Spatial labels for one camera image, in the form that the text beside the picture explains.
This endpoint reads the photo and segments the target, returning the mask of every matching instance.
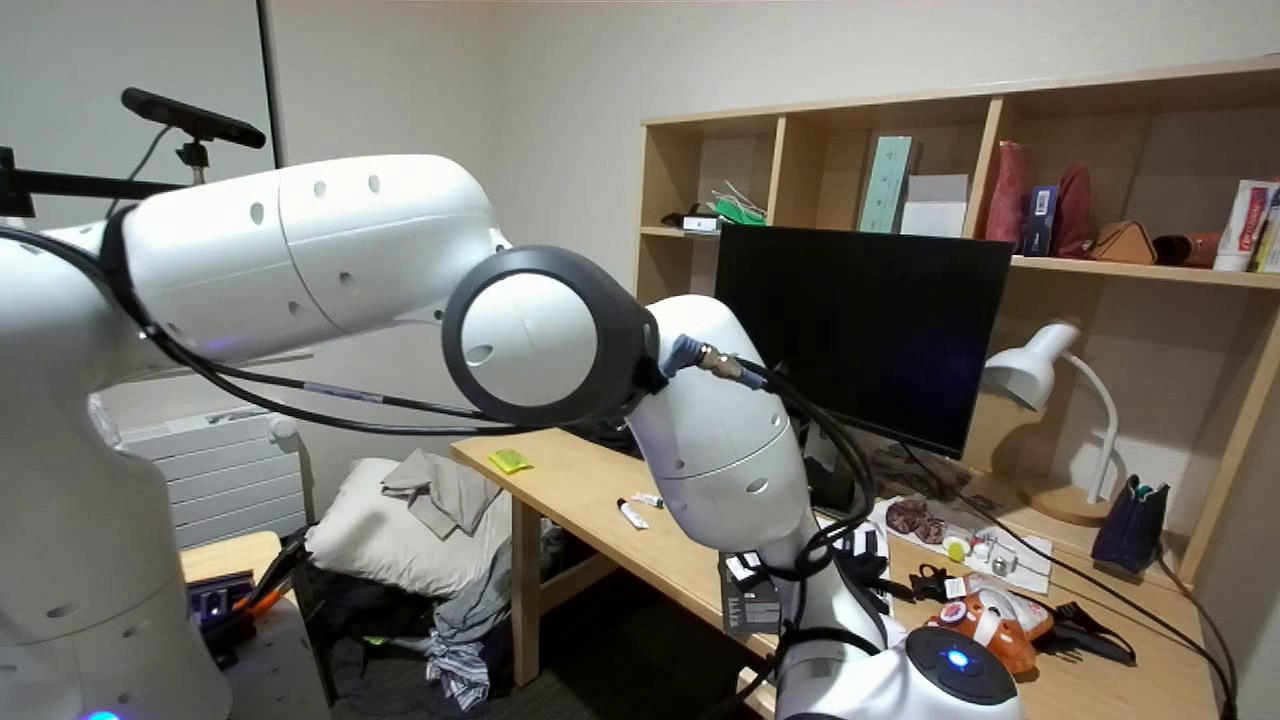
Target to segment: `wooden desk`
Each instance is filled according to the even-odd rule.
[[[260,577],[280,551],[273,534],[199,543],[178,558],[189,579],[233,573]],[[233,685],[233,720],[330,718],[314,651],[290,594],[256,625],[256,635],[223,670]]]
[[[489,461],[500,448],[517,448],[532,468],[503,475]],[[630,456],[589,445],[571,432],[523,432],[523,435],[477,435],[450,445],[457,461],[480,468],[496,486],[510,491],[510,644],[517,644],[517,685],[526,685],[538,672],[538,615],[555,610],[565,596],[579,594],[604,567],[592,565],[583,577],[565,577],[538,586],[538,518],[555,521],[565,534],[592,543],[608,565],[638,577],[690,615],[718,625],[718,579],[714,551],[690,543],[668,514],[638,510],[646,534],[636,534],[616,501],[630,491],[656,491],[646,468]],[[1071,548],[1056,558],[1086,567],[1086,560]],[[921,565],[944,565],[921,543],[893,541],[893,577],[903,579]],[[1194,610],[1177,596],[1169,586],[1118,586],[1141,610],[1159,611],[1169,625],[1200,639]],[[1118,610],[1102,594],[1086,589],[1067,573],[1050,573],[1047,605],[1081,600],[1100,625],[1114,627],[1133,639],[1141,666],[1118,670],[1094,655],[1065,659],[1038,655],[1038,675],[1021,685],[1030,720],[1056,718],[1159,718],[1159,720],[1204,720],[1217,718],[1217,691],[1206,666],[1189,651],[1169,631],[1153,627],[1134,611]],[[935,605],[895,605],[895,620],[903,627],[922,625]],[[772,635],[748,635],[751,651],[769,651]]]

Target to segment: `desk lamp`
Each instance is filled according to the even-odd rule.
[[[1102,456],[1086,491],[1081,491],[1075,486],[1065,486],[1065,487],[1030,491],[1030,505],[1056,521],[1100,523],[1109,518],[1109,505],[1100,491],[1109,486],[1118,411],[1109,383],[1075,354],[1067,354],[1075,335],[1081,335],[1075,324],[1065,324],[1065,321],[1044,324],[1023,348],[1004,348],[982,364],[982,387],[1012,395],[1026,411],[1044,411],[1050,395],[1056,359],[1067,359],[1094,387],[1109,411],[1109,432],[1102,432]]]

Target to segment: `black monitor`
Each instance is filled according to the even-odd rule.
[[[714,297],[813,406],[959,456],[1007,258],[986,242],[724,225]]]

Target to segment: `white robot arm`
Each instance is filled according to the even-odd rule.
[[[754,359],[731,311],[638,309],[571,251],[509,250],[450,161],[260,171],[53,235],[0,246],[0,709],[229,718],[185,620],[165,486],[88,421],[94,387],[167,359],[214,369],[431,309],[484,415],[622,421],[690,541],[796,573],[818,534],[782,406],[689,369],[710,359],[689,344]],[[781,666],[781,718],[1021,718],[982,647],[903,635],[831,565],[796,586],[813,639]]]

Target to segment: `bookshelf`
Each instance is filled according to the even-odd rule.
[[[1146,235],[1164,235],[1218,234],[1244,175],[1280,175],[1274,130],[1280,66],[651,122],[643,130],[636,297],[710,292],[714,235],[682,235],[663,216],[689,214],[718,186],[751,195],[769,225],[854,230],[876,138],[913,138],[913,171],[969,175],[965,235],[982,230],[999,142],[1023,144],[1030,186],[1086,170],[1100,225],[1134,219]],[[1169,475],[1177,491],[1169,543],[1179,577],[1194,579],[1261,430],[1273,421],[1280,271],[1015,258],[990,348],[1021,344],[1056,318],[1081,324],[1081,357],[1109,359],[1102,376],[1118,395],[1118,415],[1129,395],[1133,421],[1118,426],[1118,439],[1129,432],[1129,448],[1156,445],[1179,456],[1159,461],[1159,479]],[[1146,383],[1141,364],[1153,354],[1183,359],[1183,381],[1200,387],[1179,395]],[[1081,445],[1067,410],[1034,421],[1034,432],[1034,448],[1015,445],[1026,435],[1026,415],[982,395],[965,463],[1030,475],[1047,471],[1056,445]]]

